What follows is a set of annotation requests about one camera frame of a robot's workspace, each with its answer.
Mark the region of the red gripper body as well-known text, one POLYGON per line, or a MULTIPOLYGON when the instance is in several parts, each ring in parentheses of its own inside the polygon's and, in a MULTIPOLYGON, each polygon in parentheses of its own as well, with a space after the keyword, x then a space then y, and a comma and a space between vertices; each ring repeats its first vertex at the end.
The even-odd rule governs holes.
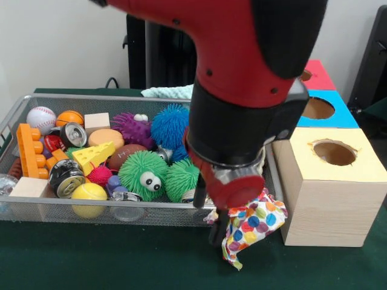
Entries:
POLYGON ((188 141, 189 131, 184 132, 184 146, 192 163, 199 169, 198 179, 204 179, 206 193, 216 208, 241 207, 254 200, 264 188, 264 178, 258 167, 264 161, 264 149, 254 162, 242 166, 218 165, 199 156, 188 141))

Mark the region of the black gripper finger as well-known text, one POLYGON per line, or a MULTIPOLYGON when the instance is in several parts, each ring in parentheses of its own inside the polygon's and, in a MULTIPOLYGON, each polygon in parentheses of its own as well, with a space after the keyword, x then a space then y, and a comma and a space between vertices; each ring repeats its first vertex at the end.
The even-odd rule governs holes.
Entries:
POLYGON ((193 206, 195 208, 203 208, 206 201, 206 197, 206 183, 204 179, 198 179, 193 197, 193 206))
POLYGON ((214 247, 220 247, 226 236, 227 224, 229 223, 229 210, 220 210, 217 208, 216 213, 218 213, 218 219, 212 225, 209 234, 209 243, 214 247))

